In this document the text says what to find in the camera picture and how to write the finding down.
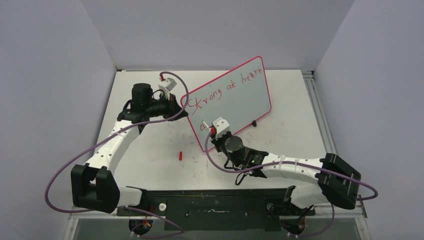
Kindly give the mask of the aluminium rail frame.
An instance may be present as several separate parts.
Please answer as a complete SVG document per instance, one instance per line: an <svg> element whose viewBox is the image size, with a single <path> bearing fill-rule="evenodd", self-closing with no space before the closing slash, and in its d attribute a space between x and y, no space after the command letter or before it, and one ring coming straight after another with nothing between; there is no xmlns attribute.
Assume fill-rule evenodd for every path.
<svg viewBox="0 0 424 240"><path fill-rule="evenodd" d="M111 139L119 113L132 98L135 84L149 84L158 99L158 84L172 78L177 85L171 94L181 104L181 97L190 91L219 77L227 71L123 71L114 80L111 95L103 118L101 136L104 140L88 149L92 156L102 144ZM266 79L271 100L268 114L233 136L240 137L246 147L265 151L278 156L299 159L323 158L327 153L337 154L329 126L324 116L319 96L314 86L311 72L300 70L266 70ZM152 117L142 133L130 144L114 171L114 179L120 187L134 187L144 191L182 190L247 190L285 189L285 200L289 202L288 189L291 186L304 186L298 180L281 177L261 178L239 173L226 172L233 167L222 152L217 152L209 138L215 134L211 123L202 151L189 124L188 117L176 121L165 120L162 116ZM314 209L315 215L304 217L356 218L359 205L363 201L357 194L354 209L343 209L331 203L321 203L307 207ZM164 216L140 209L154 220L165 221L167 231L184 231L180 226Z"/></svg>

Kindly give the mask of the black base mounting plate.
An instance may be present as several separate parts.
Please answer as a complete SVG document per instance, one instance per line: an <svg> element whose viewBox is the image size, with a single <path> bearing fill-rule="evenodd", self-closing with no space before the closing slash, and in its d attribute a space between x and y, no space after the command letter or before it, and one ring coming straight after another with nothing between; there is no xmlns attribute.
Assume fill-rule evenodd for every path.
<svg viewBox="0 0 424 240"><path fill-rule="evenodd" d="M150 211L185 231L278 231L277 218L294 222L316 211L285 200L286 189L148 190L133 209L118 209L120 217L139 217Z"/></svg>

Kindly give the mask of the pink framed whiteboard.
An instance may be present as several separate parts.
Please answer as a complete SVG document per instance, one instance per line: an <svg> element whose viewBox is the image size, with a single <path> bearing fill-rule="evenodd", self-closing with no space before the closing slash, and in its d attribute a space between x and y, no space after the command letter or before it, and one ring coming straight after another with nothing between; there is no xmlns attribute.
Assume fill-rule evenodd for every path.
<svg viewBox="0 0 424 240"><path fill-rule="evenodd" d="M219 117L227 120L236 134L262 118L272 109L263 58L256 56L184 94L180 103L187 104L188 122L205 152L209 126Z"/></svg>

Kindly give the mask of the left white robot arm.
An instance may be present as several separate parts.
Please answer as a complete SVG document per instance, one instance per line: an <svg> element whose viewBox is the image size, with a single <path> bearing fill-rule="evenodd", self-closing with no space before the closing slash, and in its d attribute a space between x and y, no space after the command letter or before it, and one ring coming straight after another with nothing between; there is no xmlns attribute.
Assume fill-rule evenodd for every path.
<svg viewBox="0 0 424 240"><path fill-rule="evenodd" d="M71 172L73 204L79 208L103 213L129 206L136 215L149 210L149 201L143 198L141 189L118 186L114 172L131 143L142 133L151 118L163 117L175 121L187 117L171 90L176 86L172 78L158 84L159 98L148 83L136 83L131 99L126 102L110 133L85 164L76 164Z"/></svg>

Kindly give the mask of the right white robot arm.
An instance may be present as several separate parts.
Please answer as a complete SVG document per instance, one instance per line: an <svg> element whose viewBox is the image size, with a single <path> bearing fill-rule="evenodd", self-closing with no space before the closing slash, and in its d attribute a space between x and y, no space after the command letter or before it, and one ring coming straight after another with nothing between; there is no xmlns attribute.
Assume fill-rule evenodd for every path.
<svg viewBox="0 0 424 240"><path fill-rule="evenodd" d="M356 206L361 174L339 155L326 153L323 158L295 158L276 155L247 147L230 131L209 135L219 153L224 153L232 163L225 168L228 173L238 173L257 178L284 178L301 181L303 186L288 188L283 199L283 209L296 214L313 205L330 203L346 210Z"/></svg>

